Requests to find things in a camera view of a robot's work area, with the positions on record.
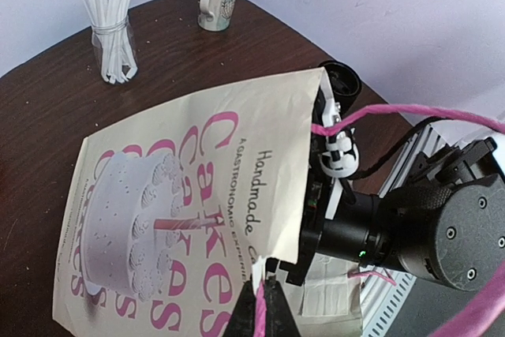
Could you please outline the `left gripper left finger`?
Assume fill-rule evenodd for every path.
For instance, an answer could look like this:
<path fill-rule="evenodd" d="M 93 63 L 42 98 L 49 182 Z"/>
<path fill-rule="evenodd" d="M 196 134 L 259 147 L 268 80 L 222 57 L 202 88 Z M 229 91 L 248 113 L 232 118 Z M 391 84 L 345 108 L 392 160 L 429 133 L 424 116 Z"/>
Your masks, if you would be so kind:
<path fill-rule="evenodd" d="M 260 336 L 260 329 L 256 326 L 256 295 L 251 280 L 245 282 L 241 288 L 223 336 Z"/>

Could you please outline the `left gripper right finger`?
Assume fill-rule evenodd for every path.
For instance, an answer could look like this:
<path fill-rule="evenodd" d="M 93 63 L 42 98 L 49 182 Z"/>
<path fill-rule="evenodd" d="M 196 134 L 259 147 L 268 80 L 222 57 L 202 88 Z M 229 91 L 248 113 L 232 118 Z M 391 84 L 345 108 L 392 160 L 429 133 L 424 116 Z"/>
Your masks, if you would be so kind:
<path fill-rule="evenodd" d="M 264 284 L 267 337 L 301 337 L 281 283 L 271 276 Z"/>

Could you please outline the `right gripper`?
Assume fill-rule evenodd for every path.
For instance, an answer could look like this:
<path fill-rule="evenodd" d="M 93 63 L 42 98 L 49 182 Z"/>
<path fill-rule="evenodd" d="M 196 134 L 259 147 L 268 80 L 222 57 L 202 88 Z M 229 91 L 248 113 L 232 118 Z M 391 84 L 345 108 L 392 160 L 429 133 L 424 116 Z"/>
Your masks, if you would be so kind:
<path fill-rule="evenodd" d="M 331 195 L 331 179 L 323 172 L 319 161 L 323 152 L 321 143 L 311 143 L 297 263 L 291 264 L 274 258 L 267 260 L 268 273 L 275 274 L 280 270 L 286 271 L 286 281 L 295 286 L 301 286 L 304 283 L 315 257 L 316 249 L 322 238 L 325 214 Z"/>

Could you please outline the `pink paper bag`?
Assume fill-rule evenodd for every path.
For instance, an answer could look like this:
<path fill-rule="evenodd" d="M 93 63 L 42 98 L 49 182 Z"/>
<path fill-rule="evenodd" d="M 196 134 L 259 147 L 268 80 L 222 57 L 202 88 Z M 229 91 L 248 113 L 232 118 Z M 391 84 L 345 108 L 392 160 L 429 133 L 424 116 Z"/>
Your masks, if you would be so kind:
<path fill-rule="evenodd" d="M 464 121 L 504 137 L 502 122 L 417 104 L 371 105 L 324 130 L 325 69 L 191 93 L 85 137 L 54 274 L 52 317 L 75 336 L 223 336 L 241 288 L 282 285 L 301 336 L 359 336 L 361 280 L 389 276 L 317 255 L 301 286 L 267 260 L 295 263 L 311 143 L 368 114 Z M 504 259 L 473 300 L 436 331 L 480 336 L 504 310 Z"/>

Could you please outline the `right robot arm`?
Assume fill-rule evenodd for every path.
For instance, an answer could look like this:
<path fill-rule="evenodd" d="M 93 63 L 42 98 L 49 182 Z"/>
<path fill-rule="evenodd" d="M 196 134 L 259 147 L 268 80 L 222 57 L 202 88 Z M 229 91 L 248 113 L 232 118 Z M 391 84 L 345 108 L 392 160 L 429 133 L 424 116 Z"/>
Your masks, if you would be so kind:
<path fill-rule="evenodd" d="M 504 137 L 417 155 L 404 184 L 383 196 L 309 171 L 295 263 L 271 258 L 301 285 L 317 255 L 479 290 L 504 259 Z"/>

